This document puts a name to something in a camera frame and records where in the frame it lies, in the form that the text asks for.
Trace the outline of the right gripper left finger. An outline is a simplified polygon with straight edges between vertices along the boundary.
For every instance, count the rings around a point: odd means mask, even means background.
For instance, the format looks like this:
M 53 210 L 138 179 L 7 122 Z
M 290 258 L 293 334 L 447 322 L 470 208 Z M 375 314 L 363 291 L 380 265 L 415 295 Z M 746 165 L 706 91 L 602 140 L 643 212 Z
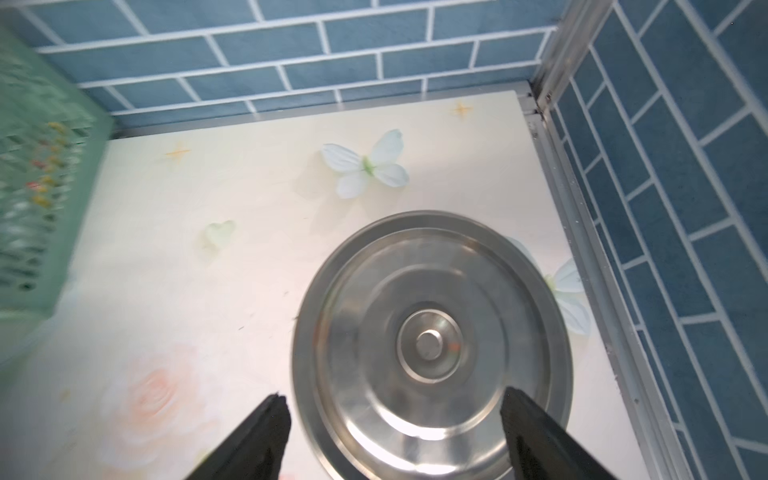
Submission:
M 286 397 L 268 395 L 187 479 L 277 480 L 291 424 Z

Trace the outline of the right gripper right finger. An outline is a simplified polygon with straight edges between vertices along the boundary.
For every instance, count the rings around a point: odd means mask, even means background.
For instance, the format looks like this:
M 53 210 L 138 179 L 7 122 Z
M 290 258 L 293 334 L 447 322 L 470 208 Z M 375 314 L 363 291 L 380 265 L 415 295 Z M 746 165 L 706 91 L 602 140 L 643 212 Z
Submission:
M 500 415 L 517 479 L 615 480 L 525 392 L 506 388 Z

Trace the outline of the steel pot lid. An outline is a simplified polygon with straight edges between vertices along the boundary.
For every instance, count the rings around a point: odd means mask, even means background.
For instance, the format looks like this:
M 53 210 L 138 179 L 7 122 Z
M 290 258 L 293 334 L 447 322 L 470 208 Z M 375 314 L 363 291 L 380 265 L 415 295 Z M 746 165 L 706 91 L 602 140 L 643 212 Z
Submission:
M 449 212 L 359 230 L 299 310 L 295 402 L 334 479 L 506 479 L 508 387 L 566 425 L 573 360 L 559 306 L 507 238 Z

